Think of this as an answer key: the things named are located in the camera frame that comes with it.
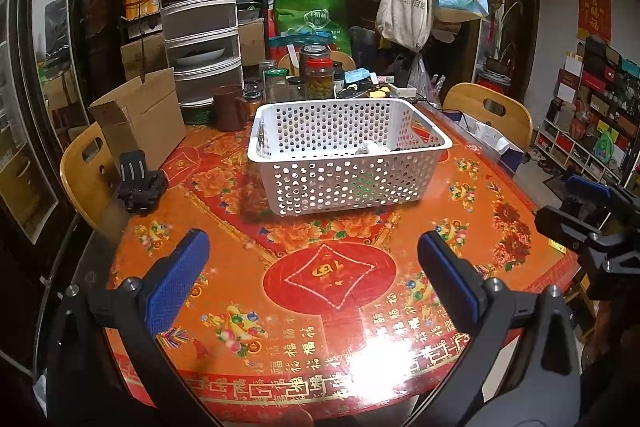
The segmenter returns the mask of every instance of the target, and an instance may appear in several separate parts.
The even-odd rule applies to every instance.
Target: laundry basket
[[[451,146],[404,100],[313,100],[259,108],[247,154],[271,210],[291,216],[419,200]]]

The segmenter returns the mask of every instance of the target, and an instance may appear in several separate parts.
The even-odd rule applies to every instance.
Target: green bag
[[[273,9],[280,36],[331,32],[335,49],[351,55],[344,0],[274,0]]]

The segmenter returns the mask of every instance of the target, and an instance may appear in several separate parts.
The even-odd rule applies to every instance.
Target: basket rim
[[[265,110],[267,110],[270,107],[273,106],[289,106],[292,104],[295,105],[314,105],[314,104],[318,104],[321,102],[341,102],[341,103],[349,103],[349,102],[369,102],[371,99],[360,99],[360,100],[354,100],[354,99],[349,99],[349,100],[337,100],[337,99],[332,99],[332,98],[328,98],[328,99],[324,99],[324,100],[302,100],[300,102],[282,102],[282,103],[269,103],[266,105],[263,105],[261,107],[258,108],[258,110],[255,113],[255,120],[254,120],[254,125],[252,126],[251,129],[251,138],[249,139],[249,147],[247,148],[247,157],[249,158],[250,161],[254,162],[254,163],[261,163],[261,164],[269,164],[269,163],[283,163],[283,162],[318,162],[318,161],[332,161],[332,160],[342,160],[344,158],[348,158],[351,156],[344,156],[344,155],[334,155],[334,156],[322,156],[322,157],[318,157],[318,158],[291,158],[291,159],[273,159],[273,158],[263,158],[262,156],[258,155],[257,153],[257,146],[258,146],[258,133],[260,132],[260,123],[262,122],[262,114],[265,112]],[[381,98],[377,98],[375,99],[376,101],[380,101],[380,100],[386,100],[387,102],[389,101],[393,101],[393,103],[399,103],[401,105],[405,105],[406,107],[410,108],[413,112],[414,112],[414,116],[417,116],[418,118],[420,118],[421,120],[426,121],[431,128],[440,136],[440,138],[442,138],[444,144],[443,145],[437,145],[434,147],[429,147],[429,148],[416,148],[416,149],[407,149],[404,151],[389,151],[389,152],[383,152],[383,153],[376,153],[376,154],[358,154],[357,158],[379,158],[379,157],[384,157],[384,156],[406,156],[409,154],[415,154],[416,152],[436,152],[436,151],[444,151],[447,149],[451,149],[453,147],[453,141],[450,139],[450,137],[444,133],[444,131],[442,129],[440,129],[440,127],[438,127],[436,124],[433,123],[433,121],[431,121],[430,118],[428,118],[426,115],[424,115],[423,113],[421,113],[421,111],[415,107],[414,105],[412,105],[411,103],[407,102],[406,100],[402,100],[401,98],[385,98],[385,99],[381,99]]]

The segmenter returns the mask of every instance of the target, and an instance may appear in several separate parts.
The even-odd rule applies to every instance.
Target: brown cup
[[[215,102],[215,126],[222,132],[244,129],[249,115],[241,86],[220,86],[212,91]]]

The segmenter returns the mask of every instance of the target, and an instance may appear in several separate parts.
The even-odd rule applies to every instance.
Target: red lid
[[[333,68],[334,62],[330,58],[308,58],[306,66],[312,68]]]

